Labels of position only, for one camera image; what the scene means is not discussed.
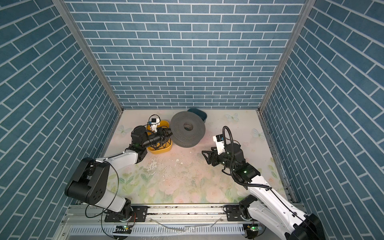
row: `robotic arm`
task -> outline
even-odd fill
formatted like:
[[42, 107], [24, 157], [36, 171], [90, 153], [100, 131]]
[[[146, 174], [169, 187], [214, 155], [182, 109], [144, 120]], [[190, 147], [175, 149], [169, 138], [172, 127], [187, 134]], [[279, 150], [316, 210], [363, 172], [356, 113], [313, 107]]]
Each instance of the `robotic arm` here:
[[147, 154], [147, 147], [161, 146], [171, 135], [168, 128], [158, 127], [156, 132], [152, 132], [145, 126], [137, 126], [131, 132], [132, 143], [122, 153], [96, 159], [83, 158], [65, 188], [65, 195], [104, 208], [114, 219], [129, 220], [132, 216], [131, 201], [107, 189], [110, 167], [117, 171], [141, 162]]
[[[225, 130], [231, 144], [225, 144]], [[323, 226], [317, 216], [307, 216], [276, 192], [252, 165], [245, 162], [241, 146], [233, 142], [231, 131], [223, 127], [223, 134], [214, 136], [216, 147], [202, 151], [208, 164], [229, 168], [233, 180], [251, 195], [239, 203], [240, 216], [244, 220], [257, 219], [282, 240], [325, 240]]]

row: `yellow basket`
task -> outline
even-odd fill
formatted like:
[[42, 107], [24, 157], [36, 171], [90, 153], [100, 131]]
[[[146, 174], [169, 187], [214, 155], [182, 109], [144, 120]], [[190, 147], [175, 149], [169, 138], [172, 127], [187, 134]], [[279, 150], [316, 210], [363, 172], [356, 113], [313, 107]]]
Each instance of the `yellow basket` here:
[[[166, 120], [161, 120], [159, 127], [169, 128], [169, 122]], [[169, 150], [171, 150], [171, 148], [172, 148], [172, 140], [171, 139], [169, 139], [167, 141], [166, 147], [164, 147], [164, 148], [160, 148], [158, 150], [155, 150], [153, 147], [147, 147], [148, 151], [151, 152], [152, 154], [160, 154], [160, 153], [168, 152]]]

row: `metal edge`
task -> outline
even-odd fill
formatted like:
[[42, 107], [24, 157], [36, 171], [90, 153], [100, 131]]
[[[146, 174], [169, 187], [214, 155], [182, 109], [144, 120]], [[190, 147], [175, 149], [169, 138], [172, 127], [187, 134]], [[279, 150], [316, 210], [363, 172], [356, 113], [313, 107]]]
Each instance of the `metal edge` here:
[[257, 116], [259, 117], [259, 120], [260, 120], [260, 124], [262, 126], [262, 129], [263, 129], [263, 132], [264, 132], [264, 136], [265, 136], [265, 139], [268, 143], [268, 146], [269, 146], [269, 149], [271, 150], [271, 153], [272, 153], [272, 157], [275, 161], [275, 165], [276, 165], [276, 168], [277, 168], [277, 172], [280, 176], [280, 179], [281, 179], [281, 182], [283, 184], [283, 186], [287, 187], [288, 188], [288, 192], [292, 198], [292, 202], [298, 202], [298, 199], [295, 195], [295, 192], [293, 191], [293, 188], [292, 188], [292, 185], [290, 184], [289, 182], [289, 179], [288, 179], [288, 176], [284, 170], [284, 167], [283, 167], [283, 163], [280, 159], [280, 156], [277, 152], [277, 149], [276, 149], [276, 145], [275, 143], [273, 142], [273, 139], [271, 137], [271, 133], [268, 129], [268, 126], [264, 120], [264, 117], [262, 115], [262, 113], [258, 110], [256, 110], [257, 112]]
[[304, 23], [306, 22], [315, 2], [316, 2], [316, 0], [307, 0], [305, 2], [305, 4], [303, 5], [303, 8], [301, 9], [301, 12], [299, 15], [299, 18], [298, 18], [298, 20], [297, 20], [297, 22], [296, 22], [296, 24], [292, 30], [292, 34], [288, 40], [288, 43], [284, 49], [283, 54], [281, 55], [281, 59], [279, 61], [279, 64], [277, 65], [276, 70], [273, 73], [272, 79], [271, 79], [271, 81], [270, 81], [270, 83], [269, 83], [269, 85], [265, 91], [264, 98], [262, 99], [262, 102], [260, 103], [260, 106], [258, 109], [260, 112], [263, 112], [263, 110], [265, 109], [266, 104], [267, 104], [267, 102], [268, 102], [268, 100], [269, 100], [269, 98], [273, 92], [273, 89], [275, 88], [277, 81], [279, 80], [279, 77], [280, 77], [281, 73], [283, 72], [285, 64], [288, 61], [288, 57], [291, 54], [292, 49], [295, 46], [297, 39], [299, 38], [300, 32], [303, 29]]
[[119, 112], [119, 115], [118, 115], [118, 117], [117, 117], [115, 123], [113, 124], [113, 127], [112, 127], [112, 129], [111, 129], [111, 132], [110, 132], [109, 135], [108, 135], [107, 141], [105, 141], [105, 144], [104, 144], [104, 146], [103, 146], [103, 149], [102, 149], [101, 152], [100, 152], [99, 157], [104, 157], [104, 154], [105, 154], [105, 152], [107, 151], [107, 148], [109, 147], [109, 143], [110, 143], [111, 140], [112, 140], [113, 134], [115, 133], [116, 128], [117, 128], [118, 125], [119, 125], [119, 122], [120, 122], [120, 119], [121, 119], [121, 116], [122, 116], [122, 113], [123, 113], [123, 112], [124, 112], [124, 111]]
[[96, 58], [94, 57], [90, 47], [88, 46], [87, 42], [85, 41], [83, 34], [81, 33], [78, 25], [76, 24], [75, 19], [73, 18], [72, 14], [70, 13], [64, 0], [52, 0], [52, 2], [55, 5], [55, 7], [57, 8], [57, 10], [59, 11], [61, 17], [63, 18], [67, 27], [71, 31], [76, 42], [80, 46], [80, 49], [83, 51], [85, 57], [88, 59], [89, 64], [91, 65], [91, 67], [95, 71], [96, 75], [98, 76], [99, 81], [104, 86], [109, 97], [112, 99], [112, 102], [115, 104], [118, 111], [120, 113], [122, 113], [122, 111], [123, 111], [122, 105], [120, 104], [117, 96], [113, 92], [106, 76], [104, 75], [99, 63], [96, 61]]

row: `floral mat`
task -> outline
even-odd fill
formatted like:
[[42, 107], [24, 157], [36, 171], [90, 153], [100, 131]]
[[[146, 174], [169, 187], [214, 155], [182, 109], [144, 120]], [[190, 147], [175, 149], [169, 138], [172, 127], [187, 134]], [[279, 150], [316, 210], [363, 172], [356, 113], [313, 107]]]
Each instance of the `floral mat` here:
[[[175, 110], [125, 110], [113, 134], [105, 156], [123, 151], [131, 143], [131, 131], [146, 124], [152, 114], [170, 121], [180, 111]], [[205, 110], [203, 139], [192, 148], [175, 144], [169, 152], [147, 153], [138, 164], [118, 170], [119, 190], [122, 197], [134, 204], [172, 203], [231, 203], [249, 195], [244, 187], [221, 172], [222, 165], [208, 165], [201, 154], [215, 146], [212, 136], [228, 126], [233, 139], [239, 141], [247, 162], [258, 169], [262, 176], [283, 197], [285, 192], [277, 173], [271, 152], [265, 140], [255, 110]], [[116, 191], [117, 176], [110, 170], [108, 189]]]

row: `black mounting plate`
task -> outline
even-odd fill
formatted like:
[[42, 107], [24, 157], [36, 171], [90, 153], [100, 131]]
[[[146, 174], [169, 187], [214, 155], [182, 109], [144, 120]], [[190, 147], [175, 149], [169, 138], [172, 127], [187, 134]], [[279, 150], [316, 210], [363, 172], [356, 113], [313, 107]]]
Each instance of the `black mounting plate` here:
[[225, 208], [228, 222], [244, 221], [240, 215], [239, 205], [226, 205]]
[[[147, 206], [131, 206], [133, 209], [133, 216], [136, 214], [136, 222], [145, 222], [147, 217]], [[113, 214], [109, 214], [105, 216], [105, 222], [121, 222], [118, 219], [115, 219]]]

